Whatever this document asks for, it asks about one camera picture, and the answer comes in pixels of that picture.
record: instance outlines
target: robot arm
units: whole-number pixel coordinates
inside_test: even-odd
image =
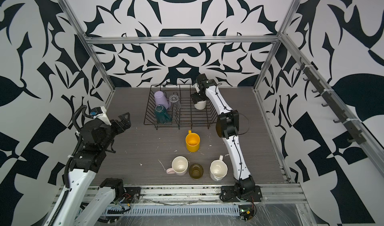
[[[55,207],[48,217],[48,226],[94,225],[108,204],[122,199],[124,188],[121,179],[105,179],[98,193],[74,221],[86,190],[99,171],[106,152],[115,152],[112,148],[114,137],[131,127],[129,113],[120,115],[120,121],[109,121],[104,107],[93,108],[90,115],[93,120],[80,128],[76,119],[79,113],[85,113],[86,106],[81,106],[73,116],[73,124],[79,133],[78,145],[69,156],[65,168],[65,186]]]
[[[205,74],[197,76],[197,84],[195,84],[197,93],[200,98],[209,99],[214,105],[218,113],[216,132],[223,138],[227,146],[229,156],[233,166],[233,176],[235,178],[235,188],[238,197],[247,199],[255,190],[255,182],[250,171],[245,164],[243,153],[240,148],[238,130],[239,130],[239,113],[232,110],[225,102],[223,96],[217,88],[217,84],[213,79],[207,79]]]

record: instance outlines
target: white mug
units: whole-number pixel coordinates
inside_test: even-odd
[[[220,155],[220,158],[218,160],[214,160],[211,163],[209,171],[211,174],[211,179],[213,179],[214,181],[220,181],[227,175],[228,167],[225,162],[223,162],[223,155]]]
[[[188,160],[183,156],[177,156],[172,161],[172,167],[167,169],[167,174],[175,173],[176,175],[184,175],[188,169]]]
[[[205,108],[205,106],[207,105],[207,101],[200,101],[200,102],[197,102],[197,104],[194,104],[195,108],[198,109],[198,110],[203,110]]]

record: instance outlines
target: clear glass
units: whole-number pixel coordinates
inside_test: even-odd
[[[180,111],[181,103],[179,96],[177,96],[176,94],[172,94],[171,96],[169,96],[169,101],[172,103],[172,108],[175,108],[177,111]]]

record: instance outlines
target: wooden table surface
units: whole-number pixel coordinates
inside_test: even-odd
[[[124,184],[222,184],[233,183],[233,168],[228,150],[219,138],[215,125],[194,127],[192,132],[200,136],[200,149],[190,153],[185,146],[185,136],[189,128],[159,128],[144,125],[144,115],[149,88],[117,88],[108,108],[108,118],[129,112],[132,126],[115,137],[113,144],[116,153],[108,153],[92,185],[99,185],[105,178],[121,178]],[[259,111],[255,96],[250,87],[220,88],[226,102],[243,113],[250,120],[248,133],[239,136],[240,146],[247,167],[256,183],[283,183],[278,161],[272,148],[270,137]],[[240,115],[240,133],[248,127],[247,120]],[[228,174],[220,182],[209,176],[209,166],[213,160],[224,156]],[[204,174],[192,179],[188,172],[183,176],[167,175],[176,156],[184,156],[189,165],[199,163]]]

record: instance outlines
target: dish rack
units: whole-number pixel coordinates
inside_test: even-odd
[[[167,123],[158,123],[155,116],[155,97],[157,91],[162,91],[166,98],[172,94],[179,96],[181,108],[168,108],[167,112],[172,116],[172,121]],[[209,127],[216,122],[217,112],[208,99],[204,109],[198,110],[194,107],[191,94],[196,92],[192,84],[167,84],[167,85],[151,85],[148,95],[147,109],[144,118],[144,125],[154,125],[156,130],[159,127]]]

